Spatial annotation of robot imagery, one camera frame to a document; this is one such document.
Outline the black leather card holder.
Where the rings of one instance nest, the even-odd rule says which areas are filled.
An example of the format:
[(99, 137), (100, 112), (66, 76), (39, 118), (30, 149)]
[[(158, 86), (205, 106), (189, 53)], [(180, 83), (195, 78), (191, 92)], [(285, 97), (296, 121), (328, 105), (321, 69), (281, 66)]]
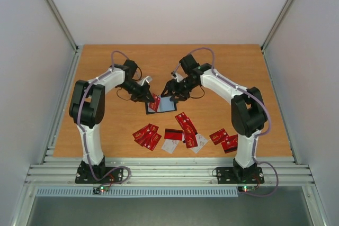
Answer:
[(176, 103), (170, 101), (170, 97), (161, 97), (159, 109), (157, 112), (152, 111), (148, 108), (149, 103), (145, 103), (146, 114), (156, 114), (165, 112), (174, 112), (177, 110)]

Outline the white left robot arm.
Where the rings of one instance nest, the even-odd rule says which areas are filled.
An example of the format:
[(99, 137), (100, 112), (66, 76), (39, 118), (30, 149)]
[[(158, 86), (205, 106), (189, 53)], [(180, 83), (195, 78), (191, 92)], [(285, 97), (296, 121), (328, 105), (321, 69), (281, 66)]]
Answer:
[(105, 113), (105, 96), (114, 88), (121, 88), (128, 92), (133, 102), (153, 102), (149, 84), (152, 78), (146, 76), (134, 80), (137, 69), (138, 65), (128, 59), (123, 65), (110, 66), (106, 72), (91, 80), (75, 83), (69, 116), (77, 125), (83, 147), (76, 183), (100, 183), (108, 178), (108, 174), (118, 172), (106, 167), (101, 147), (100, 124)]

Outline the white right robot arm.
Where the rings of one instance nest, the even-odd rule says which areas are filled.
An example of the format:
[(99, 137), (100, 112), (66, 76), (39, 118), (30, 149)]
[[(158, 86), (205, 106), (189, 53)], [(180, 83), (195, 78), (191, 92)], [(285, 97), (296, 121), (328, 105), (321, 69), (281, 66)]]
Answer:
[(268, 120), (261, 92), (256, 87), (246, 88), (232, 82), (218, 73), (211, 64), (199, 64), (191, 54), (183, 57), (179, 65), (186, 77), (176, 71), (171, 72), (172, 79), (166, 83), (161, 96), (174, 102), (186, 101), (191, 97), (191, 91), (200, 86), (215, 92), (230, 104), (231, 123), (238, 134), (231, 175), (237, 183), (244, 183), (257, 170), (257, 139)]

